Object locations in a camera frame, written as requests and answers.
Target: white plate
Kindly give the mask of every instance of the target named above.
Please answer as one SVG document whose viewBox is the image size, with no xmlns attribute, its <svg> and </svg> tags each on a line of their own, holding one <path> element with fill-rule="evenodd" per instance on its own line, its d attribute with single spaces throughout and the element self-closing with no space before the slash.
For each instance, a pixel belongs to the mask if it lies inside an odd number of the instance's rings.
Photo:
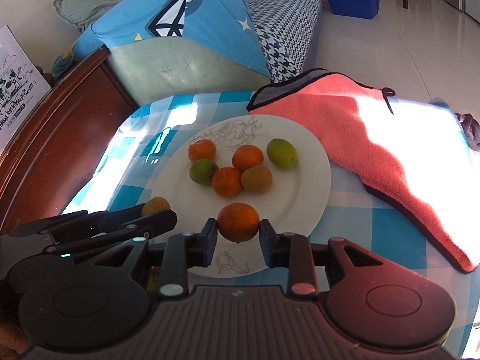
<svg viewBox="0 0 480 360">
<path fill-rule="evenodd" d="M 259 147 L 265 157 L 264 164 L 273 175 L 270 190 L 259 195 L 243 190 L 227 199 L 216 195 L 211 186 L 194 183 L 189 177 L 188 147 L 203 138 L 217 145 L 215 162 L 219 167 L 232 166 L 232 155 L 237 147 L 247 144 Z M 294 168 L 282 171 L 270 162 L 266 147 L 273 138 L 283 138 L 293 144 L 298 153 L 298 164 Z M 175 233 L 198 233 L 207 219 L 216 218 L 223 207 L 241 202 L 254 207 L 260 219 L 268 219 L 277 233 L 290 231 L 308 236 L 325 210 L 330 181 L 327 154 L 306 128 L 282 117 L 247 115 L 214 124 L 183 144 L 160 172 L 152 197 L 163 196 L 170 202 L 178 217 Z M 160 235 L 154 240 L 165 242 L 170 235 Z M 219 234 L 212 264 L 189 271 L 210 278 L 235 278 L 265 268 L 258 235 L 237 244 Z"/>
</svg>

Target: poster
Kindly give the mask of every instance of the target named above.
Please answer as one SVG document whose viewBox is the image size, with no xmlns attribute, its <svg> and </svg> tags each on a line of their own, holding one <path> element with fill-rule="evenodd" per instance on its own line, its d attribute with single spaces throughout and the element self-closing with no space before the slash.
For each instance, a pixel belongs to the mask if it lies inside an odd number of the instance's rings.
<svg viewBox="0 0 480 360">
<path fill-rule="evenodd" d="M 0 153 L 49 91 L 10 29 L 0 28 Z"/>
</svg>

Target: tile floor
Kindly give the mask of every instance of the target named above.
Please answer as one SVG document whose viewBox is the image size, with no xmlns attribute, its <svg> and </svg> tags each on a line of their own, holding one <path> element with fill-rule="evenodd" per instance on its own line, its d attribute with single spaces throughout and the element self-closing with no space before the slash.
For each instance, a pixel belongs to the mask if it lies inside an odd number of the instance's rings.
<svg viewBox="0 0 480 360">
<path fill-rule="evenodd" d="M 443 0 L 380 0 L 373 20 L 322 15 L 316 66 L 480 120 L 480 24 Z"/>
</svg>

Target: wooden cabinet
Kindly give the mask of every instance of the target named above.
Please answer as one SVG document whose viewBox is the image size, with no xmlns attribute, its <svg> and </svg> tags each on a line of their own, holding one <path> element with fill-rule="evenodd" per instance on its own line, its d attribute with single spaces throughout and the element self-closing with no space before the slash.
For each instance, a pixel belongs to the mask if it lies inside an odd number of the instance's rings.
<svg viewBox="0 0 480 360">
<path fill-rule="evenodd" d="M 0 157 L 0 234 L 61 214 L 138 107 L 106 66 L 109 54 L 97 50 L 54 87 Z"/>
</svg>

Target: sunlight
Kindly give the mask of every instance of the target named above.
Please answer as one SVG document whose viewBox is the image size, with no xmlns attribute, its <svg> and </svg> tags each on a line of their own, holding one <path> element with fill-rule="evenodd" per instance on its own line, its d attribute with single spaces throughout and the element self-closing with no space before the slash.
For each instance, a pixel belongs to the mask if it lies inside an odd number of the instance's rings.
<svg viewBox="0 0 480 360">
<path fill-rule="evenodd" d="M 197 111 L 197 103 L 167 111 L 163 116 L 163 119 L 166 119 L 166 122 L 163 126 L 162 134 L 160 134 L 157 141 L 154 143 L 150 153 L 146 157 L 145 163 L 149 161 L 150 156 L 157 155 L 160 152 L 162 144 L 172 128 L 195 123 L 195 120 L 197 119 Z M 140 144 L 146 144 L 144 138 L 148 132 L 148 123 L 141 131 L 137 132 L 135 136 L 133 136 L 133 132 L 130 130 L 128 132 L 122 132 L 122 128 L 120 127 L 115 134 L 115 137 L 110 141 L 105 155 L 112 153 L 114 149 L 119 148 L 125 138 L 133 137 L 135 140 L 128 144 L 126 152 L 121 158 L 116 158 L 114 156 L 107 157 L 103 167 L 98 173 L 94 174 L 91 180 L 91 186 L 88 188 L 88 191 L 85 193 L 80 204 L 71 202 L 63 213 L 67 214 L 79 210 L 87 210 L 88 212 L 106 210 L 119 186 L 123 184 L 123 180 L 128 173 L 131 161 L 135 156 L 139 155 Z M 150 164 L 157 163 L 158 158 L 150 160 Z"/>
<path fill-rule="evenodd" d="M 469 219 L 477 210 L 474 197 L 477 189 L 473 185 L 478 176 L 473 173 L 469 148 L 452 111 L 393 99 L 392 115 L 385 112 L 384 102 L 373 103 L 370 98 L 362 97 L 357 101 L 369 140 L 399 160 L 410 193 L 428 202 L 452 241 L 462 245 L 473 262 L 479 263 L 479 234 L 453 231 L 470 227 Z M 387 174 L 396 172 L 386 168 L 386 164 L 378 163 L 377 171 L 383 173 L 376 175 L 378 180 L 388 179 Z"/>
</svg>

